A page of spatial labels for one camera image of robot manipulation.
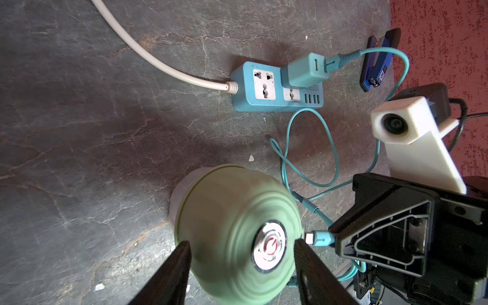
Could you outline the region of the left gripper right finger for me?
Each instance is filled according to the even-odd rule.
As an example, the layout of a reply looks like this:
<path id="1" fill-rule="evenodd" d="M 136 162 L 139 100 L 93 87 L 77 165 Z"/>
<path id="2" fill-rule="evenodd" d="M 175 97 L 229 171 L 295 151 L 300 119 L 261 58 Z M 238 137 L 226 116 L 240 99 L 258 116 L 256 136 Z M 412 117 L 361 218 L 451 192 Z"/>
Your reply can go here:
<path id="1" fill-rule="evenodd" d="M 301 304 L 358 304 L 303 239 L 294 242 L 294 260 Z"/>

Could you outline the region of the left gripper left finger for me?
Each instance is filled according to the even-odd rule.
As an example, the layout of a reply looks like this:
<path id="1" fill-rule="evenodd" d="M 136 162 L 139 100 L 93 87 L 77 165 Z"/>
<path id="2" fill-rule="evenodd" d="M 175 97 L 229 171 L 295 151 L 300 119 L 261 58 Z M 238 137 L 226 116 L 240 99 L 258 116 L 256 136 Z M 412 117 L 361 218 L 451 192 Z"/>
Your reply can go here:
<path id="1" fill-rule="evenodd" d="M 180 242 L 129 304 L 184 304 L 191 260 L 190 243 Z"/>

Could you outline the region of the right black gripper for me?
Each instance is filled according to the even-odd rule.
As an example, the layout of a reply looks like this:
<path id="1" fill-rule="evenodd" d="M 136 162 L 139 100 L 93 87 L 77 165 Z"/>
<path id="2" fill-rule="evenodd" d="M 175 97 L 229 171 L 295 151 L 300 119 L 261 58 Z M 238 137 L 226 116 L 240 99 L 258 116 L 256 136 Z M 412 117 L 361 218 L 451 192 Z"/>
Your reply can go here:
<path id="1" fill-rule="evenodd" d="M 329 229 L 335 252 L 410 304 L 487 297 L 487 179 L 466 194 L 377 174 L 353 179 L 355 204 Z"/>

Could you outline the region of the teal usb charger cube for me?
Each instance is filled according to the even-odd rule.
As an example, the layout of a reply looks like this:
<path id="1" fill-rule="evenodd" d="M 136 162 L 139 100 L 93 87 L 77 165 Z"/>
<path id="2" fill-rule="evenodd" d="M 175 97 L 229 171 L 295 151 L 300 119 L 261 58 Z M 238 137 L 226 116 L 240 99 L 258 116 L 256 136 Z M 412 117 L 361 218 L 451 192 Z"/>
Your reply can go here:
<path id="1" fill-rule="evenodd" d="M 325 57 L 309 53 L 282 68 L 282 85 L 286 88 L 309 88 L 330 78 Z"/>

